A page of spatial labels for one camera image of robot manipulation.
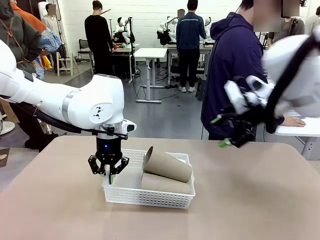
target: black chair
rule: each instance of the black chair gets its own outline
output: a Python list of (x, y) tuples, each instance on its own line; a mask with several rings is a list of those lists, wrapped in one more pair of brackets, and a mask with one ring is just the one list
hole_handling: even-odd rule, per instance
[(88, 55), (90, 57), (90, 50), (89, 50), (89, 45), (88, 45), (88, 41), (87, 40), (82, 40), (79, 39), (79, 48), (80, 51), (78, 51), (78, 59), (79, 59), (79, 55), (81, 56), (81, 60), (82, 60), (82, 55)]

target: hood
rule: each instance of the hood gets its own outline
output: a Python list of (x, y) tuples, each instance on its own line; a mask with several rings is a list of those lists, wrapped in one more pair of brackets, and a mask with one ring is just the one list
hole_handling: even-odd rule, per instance
[(0, 0), (0, 19), (7, 20), (14, 16), (10, 0)]
[(210, 36), (213, 40), (217, 40), (222, 35), (225, 29), (231, 29), (240, 26), (251, 29), (252, 31), (254, 30), (254, 27), (250, 23), (248, 23), (242, 15), (230, 12), (225, 19), (212, 23)]

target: human hand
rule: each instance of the human hand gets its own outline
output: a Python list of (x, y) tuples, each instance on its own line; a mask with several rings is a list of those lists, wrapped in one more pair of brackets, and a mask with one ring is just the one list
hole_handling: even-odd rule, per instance
[(281, 125), (286, 127), (303, 128), (306, 123), (296, 116), (284, 116), (284, 122)]

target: white plastic basket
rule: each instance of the white plastic basket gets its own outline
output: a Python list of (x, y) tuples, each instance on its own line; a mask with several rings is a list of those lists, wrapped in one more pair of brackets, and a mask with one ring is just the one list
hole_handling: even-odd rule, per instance
[[(192, 199), (196, 195), (193, 173), (189, 181), (190, 194), (139, 189), (143, 174), (142, 164), (147, 151), (122, 149), (122, 153), (123, 156), (130, 159), (129, 164), (115, 177), (112, 185), (109, 185), (108, 175), (105, 177), (103, 188), (107, 202), (178, 209), (189, 208)], [(190, 165), (187, 154), (170, 152), (168, 154)]]

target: person in black clothes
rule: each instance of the person in black clothes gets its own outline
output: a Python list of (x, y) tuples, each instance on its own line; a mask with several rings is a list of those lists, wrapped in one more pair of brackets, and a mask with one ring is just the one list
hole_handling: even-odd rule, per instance
[(181, 17), (176, 27), (176, 46), (179, 52), (180, 86), (179, 90), (185, 93), (189, 68), (189, 93), (193, 93), (197, 80), (197, 68), (200, 57), (200, 36), (207, 38), (205, 24), (202, 17), (195, 14), (198, 0), (189, 0), (188, 13)]
[(111, 53), (114, 44), (110, 35), (107, 20), (100, 16), (103, 10), (100, 1), (93, 1), (93, 14), (84, 21), (86, 39), (93, 52), (95, 72), (97, 74), (114, 75)]

